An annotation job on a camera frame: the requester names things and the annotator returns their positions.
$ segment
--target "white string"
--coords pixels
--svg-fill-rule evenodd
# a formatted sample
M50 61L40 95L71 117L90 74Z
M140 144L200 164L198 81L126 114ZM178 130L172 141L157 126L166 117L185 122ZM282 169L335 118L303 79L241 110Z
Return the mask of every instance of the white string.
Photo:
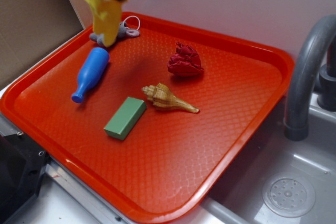
M136 18L137 20L138 20L138 22L139 22L139 25L138 25L138 27L137 27L137 30L139 30L140 29L140 19L138 18L138 17L136 17L136 16L128 16L123 22L122 22L122 24L124 25L124 23L126 22L126 20L127 19L129 19L129 18Z

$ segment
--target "toy bottle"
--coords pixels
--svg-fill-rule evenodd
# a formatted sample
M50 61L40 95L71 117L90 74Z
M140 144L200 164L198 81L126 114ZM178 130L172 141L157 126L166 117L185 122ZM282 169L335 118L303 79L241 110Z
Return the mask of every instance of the toy bottle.
M109 53L105 49L96 47L91 50L79 71L77 78L78 89L71 96L71 99L75 103L81 103L85 92L92 89L98 83L109 59Z

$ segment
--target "red fabric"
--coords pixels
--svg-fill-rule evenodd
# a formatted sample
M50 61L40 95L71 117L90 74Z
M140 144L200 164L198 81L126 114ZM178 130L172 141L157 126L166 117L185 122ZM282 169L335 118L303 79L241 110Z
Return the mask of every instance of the red fabric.
M176 54L170 57L168 71L177 76L195 76L204 72L198 52L191 46L177 42Z

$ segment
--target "green block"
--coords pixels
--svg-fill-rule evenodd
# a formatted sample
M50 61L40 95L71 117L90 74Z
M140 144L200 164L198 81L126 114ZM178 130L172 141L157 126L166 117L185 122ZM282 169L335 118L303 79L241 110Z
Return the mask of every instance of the green block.
M124 140L146 108L147 106L144 101L127 97L104 127L105 132L109 136Z

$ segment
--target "seashell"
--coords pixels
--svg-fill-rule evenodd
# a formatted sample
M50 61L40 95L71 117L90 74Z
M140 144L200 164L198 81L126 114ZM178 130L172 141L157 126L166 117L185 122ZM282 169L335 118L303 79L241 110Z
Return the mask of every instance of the seashell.
M192 113L199 112L199 109L176 97L170 89L159 83L157 86L150 85L143 87L142 91L147 95L147 99L153 102L158 110L186 110Z

